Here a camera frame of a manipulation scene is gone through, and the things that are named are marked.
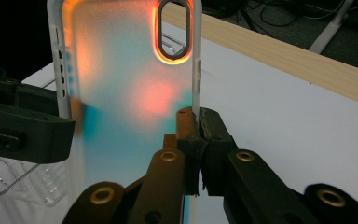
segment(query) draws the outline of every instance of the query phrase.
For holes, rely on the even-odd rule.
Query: phone case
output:
[[[169,2],[48,1],[60,114],[76,121],[65,167],[75,196],[142,177],[164,134],[175,133],[176,111],[198,114],[201,2],[178,1],[187,22],[179,49],[182,41],[161,31]]]

